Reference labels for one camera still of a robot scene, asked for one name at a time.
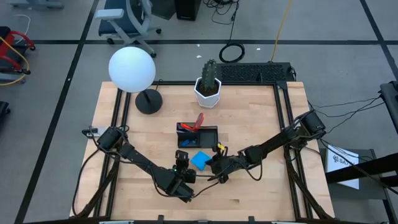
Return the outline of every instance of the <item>chair base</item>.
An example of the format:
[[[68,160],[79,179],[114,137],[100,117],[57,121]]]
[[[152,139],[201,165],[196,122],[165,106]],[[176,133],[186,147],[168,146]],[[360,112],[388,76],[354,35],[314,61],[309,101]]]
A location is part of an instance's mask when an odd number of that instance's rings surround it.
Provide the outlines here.
[[[32,9],[63,9],[64,5],[60,2],[48,0],[10,0],[8,4],[15,7],[24,7]]]
[[[109,22],[115,27],[115,31],[117,32],[117,34],[111,34],[111,35],[107,36],[106,41],[108,42],[108,44],[114,44],[113,38],[122,39],[124,41],[125,46],[133,44],[134,41],[137,41],[143,46],[143,48],[145,48],[147,50],[148,54],[150,54],[150,56],[152,58],[156,57],[155,50],[152,47],[150,47],[143,39],[144,37],[148,36],[148,33],[145,33],[144,35],[142,35],[142,34],[127,34],[114,21],[109,21]],[[147,31],[150,32],[152,30],[156,30],[156,33],[158,33],[158,34],[162,33],[162,29],[159,26],[149,27]]]

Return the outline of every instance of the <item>red object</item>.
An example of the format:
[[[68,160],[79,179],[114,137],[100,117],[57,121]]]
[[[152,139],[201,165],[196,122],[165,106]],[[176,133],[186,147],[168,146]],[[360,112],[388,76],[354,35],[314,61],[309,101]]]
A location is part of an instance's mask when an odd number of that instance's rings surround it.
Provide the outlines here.
[[[15,40],[15,37],[14,37],[15,35],[21,36],[27,42],[27,45],[24,47],[26,47],[27,49],[28,48],[34,49],[35,45],[34,45],[33,41],[31,41],[25,34],[20,33],[18,31],[10,30],[10,28],[8,28],[8,27],[0,27],[0,36],[12,47],[18,48],[20,46],[12,45],[12,43],[14,43],[14,40]],[[10,49],[5,43],[3,43],[3,41],[0,40],[0,60],[6,60],[10,64],[13,65],[13,68],[7,69],[8,71],[13,71],[13,72],[21,71],[22,66],[15,60],[6,56],[8,50],[12,50],[12,49]]]
[[[195,122],[195,124],[193,124],[193,127],[191,127],[187,124],[184,124],[184,123],[181,123],[181,126],[187,130],[196,132],[200,128],[201,124],[203,123],[203,120],[204,120],[203,113],[200,113],[197,118],[197,121]]]

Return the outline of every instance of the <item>wooden tabletop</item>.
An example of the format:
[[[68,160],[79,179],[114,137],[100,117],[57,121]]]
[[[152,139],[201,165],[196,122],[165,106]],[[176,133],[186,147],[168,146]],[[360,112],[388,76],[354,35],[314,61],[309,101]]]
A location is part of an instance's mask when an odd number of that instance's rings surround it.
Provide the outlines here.
[[[308,111],[307,97],[303,83],[288,83],[288,86],[292,111],[296,117]],[[203,126],[218,126],[219,141],[229,147],[229,155],[247,146],[263,143],[280,132],[271,86],[222,86],[220,102],[213,109],[198,106],[193,86],[161,85],[158,91],[163,97],[160,111],[151,115],[141,114],[134,105],[136,94],[133,94],[127,119],[130,143],[158,166],[171,168],[175,163],[174,154],[178,149],[175,124],[181,121],[194,122],[200,112],[205,117]],[[102,84],[93,126],[110,125],[116,92],[113,83]],[[281,91],[280,96],[287,122]],[[318,150],[316,141],[311,141],[308,147]],[[94,144],[88,141],[84,160],[94,150]],[[199,150],[213,155],[211,149],[184,149],[190,158]],[[103,158],[103,153],[97,153],[81,175],[75,204],[78,211],[82,210],[98,188]],[[325,211],[334,216],[320,156],[303,149],[302,159],[309,191]],[[259,169],[251,170],[253,176],[259,175]],[[198,173],[211,174],[211,171],[207,166],[204,172]],[[188,185],[198,192],[212,183],[198,177],[195,184]],[[305,217],[302,194],[297,190],[301,214]],[[102,214],[107,199],[106,192]],[[239,170],[229,175],[227,183],[208,189],[190,203],[160,196],[148,174],[134,165],[121,164],[111,218],[156,220],[158,215],[164,215],[165,220],[246,221],[248,216],[254,216],[256,221],[294,220],[283,149],[273,151],[263,161],[263,176],[259,182],[252,180],[244,170]]]

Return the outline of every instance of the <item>black cable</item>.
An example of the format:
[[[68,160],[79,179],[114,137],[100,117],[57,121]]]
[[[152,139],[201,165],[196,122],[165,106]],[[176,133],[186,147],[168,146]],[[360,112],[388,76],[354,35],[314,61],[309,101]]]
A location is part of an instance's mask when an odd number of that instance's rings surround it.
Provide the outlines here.
[[[360,109],[360,110],[358,110],[358,112],[366,111],[366,110],[375,108],[375,107],[380,106],[380,105],[383,105],[383,104],[384,104],[384,102],[379,103],[378,105],[371,106],[371,107],[369,107],[369,108]],[[316,111],[317,113],[320,113],[320,114],[325,115],[325,116],[328,117],[328,118],[340,118],[340,117],[343,117],[343,116],[347,116],[347,115],[349,115],[350,113],[355,113],[355,111],[350,111],[350,112],[347,112],[347,113],[341,114],[341,115],[328,115],[328,114],[326,114],[326,113],[324,113],[324,112],[322,112],[322,111],[318,111],[318,110],[315,110],[315,111]]]
[[[347,102],[347,103],[338,103],[338,104],[334,104],[334,105],[325,105],[325,106],[314,105],[314,106],[316,106],[317,108],[326,108],[326,107],[332,107],[332,106],[349,105],[349,104],[359,103],[359,102],[368,102],[368,101],[375,100],[375,99],[377,99],[377,98],[370,98],[370,99],[367,99],[367,100],[357,100],[357,101],[352,101],[352,102]]]
[[[318,152],[318,151],[316,151],[315,149],[311,149],[310,147],[307,147],[307,146],[304,146],[303,148],[306,148],[306,149],[309,149],[309,150],[311,150],[311,151],[313,151],[313,152],[316,152],[317,154],[319,154],[319,156],[321,156],[321,153]],[[303,148],[301,148],[301,149],[295,149],[295,150],[298,150],[297,155],[301,153],[301,150],[303,150]],[[296,160],[297,155],[296,155],[293,159],[291,159],[290,161],[293,162],[294,160]]]
[[[199,196],[202,192],[204,192],[205,190],[209,189],[210,187],[216,186],[218,183],[219,182],[215,182],[214,184],[212,184],[212,185],[210,185],[208,187],[205,187],[203,190],[199,191],[199,193],[195,194],[192,198],[195,198],[195,197]]]
[[[366,177],[369,177],[370,179],[372,179],[373,181],[375,181],[376,183],[378,183],[381,187],[387,188],[389,189],[391,192],[393,192],[394,194],[398,195],[398,191],[394,190],[393,188],[391,188],[390,186],[388,186],[387,184],[381,182],[380,180],[377,180],[376,178],[372,177],[370,174],[368,174],[365,170],[361,169],[360,167],[358,167],[357,165],[353,164],[351,161],[349,161],[348,159],[346,159],[344,156],[338,154],[337,152],[333,151],[332,149],[330,149],[329,147],[327,147],[325,145],[325,143],[331,145],[330,143],[328,143],[326,140],[320,139],[320,142],[323,144],[323,146],[325,146],[325,148],[327,148],[328,150],[330,150],[331,152],[337,154],[338,156],[340,156],[342,159],[344,159],[347,163],[349,163],[351,166],[353,166],[356,170],[360,171],[361,173],[363,173]]]
[[[237,11],[239,9],[239,0],[237,0],[237,1],[233,1],[233,0],[227,0],[227,1],[224,1],[224,0],[208,0],[207,2],[205,2],[205,0],[203,0],[203,3],[207,7],[211,7],[211,8],[214,7],[215,8],[215,11],[214,11],[214,13],[213,13],[213,15],[211,17],[211,21],[213,21],[214,23],[223,24],[223,25],[230,25],[232,23],[231,33],[229,34],[228,42],[220,50],[220,53],[218,54],[218,57],[220,58],[220,60],[223,63],[236,63],[236,62],[242,60],[244,55],[245,55],[244,45],[241,44],[241,43],[231,43],[232,33],[234,31],[234,26],[235,26],[236,13],[237,13]],[[229,4],[229,8],[226,10],[226,12],[220,13],[218,11],[218,9],[222,9],[224,7],[224,5],[227,5],[227,4]],[[216,13],[218,15],[221,15],[221,16],[225,15],[231,9],[233,4],[236,4],[236,7],[235,7],[235,11],[234,11],[233,15],[231,16],[231,22],[224,23],[224,22],[218,22],[218,21],[214,20],[214,15]],[[223,57],[223,53],[228,47],[231,47],[231,46],[239,47],[241,49],[241,55],[238,58],[234,59],[234,60],[225,60],[224,57]]]
[[[241,162],[238,162],[238,161],[236,161],[236,162],[242,166],[242,168],[249,174],[249,176],[250,176],[253,180],[255,180],[255,181],[260,181],[260,180],[261,180],[261,178],[262,178],[262,159],[261,159],[261,161],[260,161],[260,176],[259,176],[258,178],[255,178],[255,177],[250,173],[250,171],[248,170],[248,168],[247,168],[246,166],[244,166]]]
[[[196,174],[195,176],[197,176],[197,177],[214,177],[214,175],[201,175],[201,174]]]
[[[377,97],[376,99],[372,100],[370,103],[366,104],[365,106],[361,107],[360,109],[356,110],[353,114],[351,114],[351,116],[349,116],[348,118],[346,118],[344,121],[340,122],[339,124],[337,124],[336,126],[332,127],[330,129],[330,131],[326,132],[327,134],[331,133],[335,128],[337,128],[338,126],[344,124],[344,122],[346,122],[347,120],[351,119],[357,112],[361,111],[361,109],[371,105],[373,102],[375,102],[379,97]]]
[[[346,155],[346,156],[350,156],[350,157],[353,157],[353,158],[358,158],[358,159],[361,159],[361,160],[363,160],[363,161],[365,161],[365,162],[369,162],[368,160],[366,160],[366,159],[363,159],[363,158],[368,158],[368,159],[370,159],[370,160],[372,160],[373,158],[372,157],[369,157],[369,156],[353,156],[353,155],[350,155],[350,154],[348,154],[348,153],[346,153],[345,151],[342,151],[341,149],[338,149],[337,147],[335,147],[335,146],[333,146],[333,145],[331,145],[334,149],[336,149],[338,152],[340,152],[340,153],[342,153],[342,154],[344,154],[344,155]]]
[[[74,214],[74,216],[77,216],[77,212],[75,209],[75,200],[76,200],[76,195],[79,189],[79,185],[80,185],[80,177],[81,177],[81,173],[83,172],[83,169],[85,168],[87,162],[99,151],[99,149],[97,149],[96,151],[94,151],[89,157],[87,157],[86,161],[83,163],[83,165],[80,168],[79,171],[79,175],[77,177],[77,183],[76,183],[76,188],[75,188],[75,193],[73,194],[73,200],[72,200],[72,212]]]
[[[163,79],[160,78],[159,81],[157,81],[155,90],[157,90],[157,88],[159,87],[160,82],[163,82]]]

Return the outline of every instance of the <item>potted plant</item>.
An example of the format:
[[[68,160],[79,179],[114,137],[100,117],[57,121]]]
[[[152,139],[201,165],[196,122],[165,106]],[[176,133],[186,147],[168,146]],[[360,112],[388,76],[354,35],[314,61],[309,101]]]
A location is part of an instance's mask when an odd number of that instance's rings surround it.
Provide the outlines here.
[[[217,63],[211,59],[205,63],[201,77],[197,78],[195,94],[199,105],[205,108],[213,108],[220,100],[221,81],[217,76]]]

